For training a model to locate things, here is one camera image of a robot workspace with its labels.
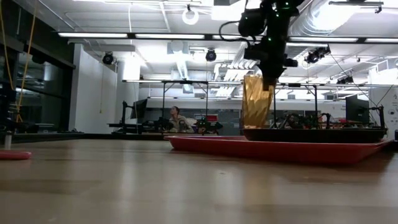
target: computer monitor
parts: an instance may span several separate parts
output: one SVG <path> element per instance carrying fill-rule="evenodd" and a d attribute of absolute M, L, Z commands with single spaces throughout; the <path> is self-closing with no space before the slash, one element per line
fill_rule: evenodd
<path fill-rule="evenodd" d="M 369 101 L 359 100 L 358 97 L 346 97 L 346 120 L 369 123 Z"/>
<path fill-rule="evenodd" d="M 145 116 L 145 111 L 147 109 L 147 102 L 148 99 L 144 100 L 139 100 L 134 102 L 131 106 L 131 114 L 130 114 L 130 119 L 136 119 L 136 118 L 144 118 Z"/>

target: yellow cable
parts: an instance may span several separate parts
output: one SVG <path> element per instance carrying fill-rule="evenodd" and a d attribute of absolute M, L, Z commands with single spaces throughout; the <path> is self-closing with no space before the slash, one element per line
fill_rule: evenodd
<path fill-rule="evenodd" d="M 34 9 L 34 13 L 33 13 L 33 21 L 32 21 L 32 28 L 30 30 L 30 39 L 29 39 L 29 45 L 27 46 L 27 58 L 29 58 L 30 55 L 30 47 L 32 46 L 32 39 L 33 39 L 33 33 L 34 33 L 34 28 L 35 28 L 35 21 L 36 21 L 36 12 L 37 12 L 37 2 L 38 0 L 35 1 L 35 9 Z M 21 84 L 21 92 L 19 93 L 19 102 L 17 105 L 17 111 L 18 111 L 18 117 L 17 117 L 17 122 L 19 122 L 19 120 L 21 120 L 22 122 L 22 118 L 19 115 L 19 109 L 21 108 L 21 104 L 22 104 L 22 97 L 24 96 L 24 86 L 25 86 L 25 77 L 26 77 L 26 73 L 27 73 L 27 66 L 29 64 L 29 60 L 26 60 L 25 63 L 25 71 L 24 71 L 24 76 L 22 77 L 22 84 Z"/>
<path fill-rule="evenodd" d="M 6 30 L 4 29 L 4 22 L 3 22 L 3 19 L 2 19 L 1 2 L 0 2 L 0 21 L 1 21 L 1 30 L 2 30 L 2 41 L 4 42 L 4 53 L 6 54 L 6 65 L 7 65 L 8 78 L 10 80 L 11 89 L 14 90 L 14 85 L 12 83 L 11 72 L 10 72 L 10 64 L 8 62 L 7 44 L 6 44 Z"/>

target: person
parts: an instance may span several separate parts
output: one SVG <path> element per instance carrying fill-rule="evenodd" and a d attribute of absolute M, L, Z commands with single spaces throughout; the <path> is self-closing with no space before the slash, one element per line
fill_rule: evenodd
<path fill-rule="evenodd" d="M 170 110 L 170 114 L 172 117 L 169 121 L 173 124 L 173 128 L 170 130 L 170 132 L 193 133 L 193 128 L 188 123 L 187 119 L 180 115 L 180 108 L 173 106 Z"/>

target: gold paper bag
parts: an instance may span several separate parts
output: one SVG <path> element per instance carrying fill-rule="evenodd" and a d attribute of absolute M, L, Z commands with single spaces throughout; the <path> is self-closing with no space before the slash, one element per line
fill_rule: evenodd
<path fill-rule="evenodd" d="M 245 76 L 243 83 L 243 126 L 245 129 L 265 128 L 275 86 L 262 88 L 262 77 Z"/>

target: black tray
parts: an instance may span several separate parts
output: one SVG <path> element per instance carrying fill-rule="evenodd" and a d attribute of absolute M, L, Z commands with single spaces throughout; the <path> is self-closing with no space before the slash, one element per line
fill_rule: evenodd
<path fill-rule="evenodd" d="M 312 143 L 377 143 L 383 129 L 244 129 L 249 141 Z"/>

